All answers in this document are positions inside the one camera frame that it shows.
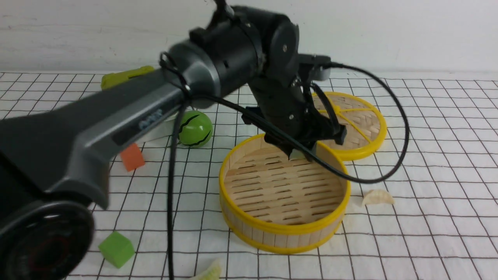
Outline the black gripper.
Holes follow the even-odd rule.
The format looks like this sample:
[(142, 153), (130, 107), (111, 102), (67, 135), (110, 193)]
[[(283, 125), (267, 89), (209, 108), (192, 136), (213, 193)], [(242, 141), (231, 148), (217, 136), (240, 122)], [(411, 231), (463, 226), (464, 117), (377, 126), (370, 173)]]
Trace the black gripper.
[[(346, 126), (338, 121), (334, 106), (325, 93), (319, 87), (314, 88), (327, 115), (318, 111), (311, 95), (312, 82), (328, 78), (330, 70), (326, 66), (330, 63), (329, 56), (301, 54), (297, 75), (289, 85), (266, 77), (255, 78), (249, 83), (258, 105), (247, 107), (247, 110), (297, 140), (304, 147), (300, 157), (309, 162), (314, 161), (318, 141), (332, 140), (343, 145), (347, 134)], [(281, 140), (274, 145), (288, 159), (292, 149), (297, 149), (292, 143)]]

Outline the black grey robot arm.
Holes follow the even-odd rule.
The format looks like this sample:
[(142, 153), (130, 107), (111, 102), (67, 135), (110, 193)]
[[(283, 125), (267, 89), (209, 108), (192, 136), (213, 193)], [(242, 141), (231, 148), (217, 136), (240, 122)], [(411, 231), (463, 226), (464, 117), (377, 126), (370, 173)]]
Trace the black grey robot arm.
[(160, 55), (160, 67), (50, 112), (1, 120), (1, 279), (62, 280), (94, 236), (88, 206), (109, 205), (110, 160), (188, 105), (205, 109), (251, 87), (242, 118), (285, 154), (346, 128), (313, 105), (327, 56), (298, 53), (284, 14), (217, 0), (207, 27)]

